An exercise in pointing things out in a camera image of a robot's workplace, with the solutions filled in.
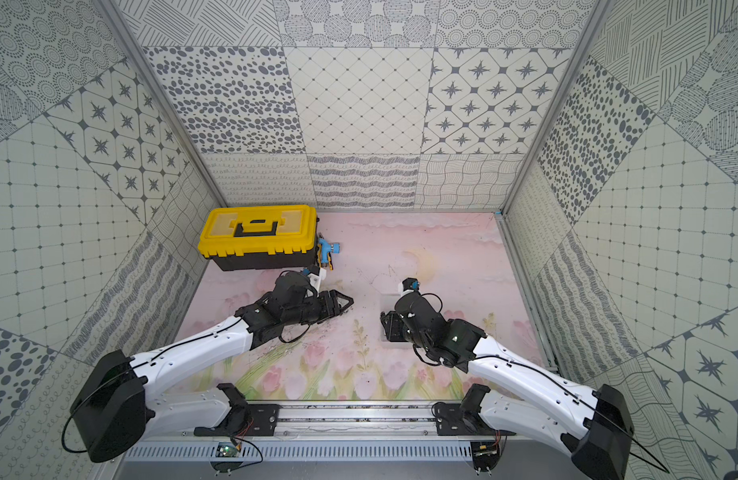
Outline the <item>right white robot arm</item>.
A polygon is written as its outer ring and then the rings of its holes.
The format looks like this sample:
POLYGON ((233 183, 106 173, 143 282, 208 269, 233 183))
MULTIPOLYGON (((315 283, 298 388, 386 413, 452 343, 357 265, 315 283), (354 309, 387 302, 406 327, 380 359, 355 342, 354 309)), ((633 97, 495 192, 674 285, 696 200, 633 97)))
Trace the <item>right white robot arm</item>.
POLYGON ((380 315, 386 338, 409 342, 428 366, 477 377, 458 405, 433 407, 441 435, 494 435, 487 464, 493 466, 509 434, 567 455, 590 479, 622 479, 634 427, 623 394, 564 379, 514 354, 483 329, 446 319, 426 296, 406 290, 380 315))

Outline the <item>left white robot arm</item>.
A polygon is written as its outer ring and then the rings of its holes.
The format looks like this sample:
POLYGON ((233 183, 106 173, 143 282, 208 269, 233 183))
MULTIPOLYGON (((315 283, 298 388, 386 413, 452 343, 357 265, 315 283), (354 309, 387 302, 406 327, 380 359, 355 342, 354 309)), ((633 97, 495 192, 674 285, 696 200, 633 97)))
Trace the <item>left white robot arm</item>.
POLYGON ((104 355, 70 406, 68 422, 94 463, 112 460, 141 439, 191 431, 196 436, 237 437, 256 421, 248 400, 231 383, 221 383, 219 398, 169 402, 164 394, 186 378, 220 361, 282 340, 289 326, 311 327, 349 310, 354 300, 320 288, 319 273, 287 270, 257 301, 182 341, 127 356, 104 355))

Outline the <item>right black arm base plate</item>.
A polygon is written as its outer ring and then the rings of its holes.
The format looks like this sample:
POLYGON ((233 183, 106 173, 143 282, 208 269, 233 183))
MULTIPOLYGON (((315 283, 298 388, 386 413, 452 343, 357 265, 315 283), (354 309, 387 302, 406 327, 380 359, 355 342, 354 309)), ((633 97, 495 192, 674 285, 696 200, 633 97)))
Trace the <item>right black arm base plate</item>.
POLYGON ((495 430, 478 414, 464 411, 460 404, 436 402, 431 407, 439 436, 515 436, 509 430, 495 430))

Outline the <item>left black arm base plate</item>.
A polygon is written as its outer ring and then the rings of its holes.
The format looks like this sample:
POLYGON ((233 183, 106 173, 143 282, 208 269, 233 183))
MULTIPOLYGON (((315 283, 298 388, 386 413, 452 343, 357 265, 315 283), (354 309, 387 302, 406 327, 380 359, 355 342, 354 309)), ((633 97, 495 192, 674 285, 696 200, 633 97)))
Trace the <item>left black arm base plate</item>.
POLYGON ((220 423, 210 429, 212 436, 273 436, 281 406, 248 404, 232 406, 220 423))

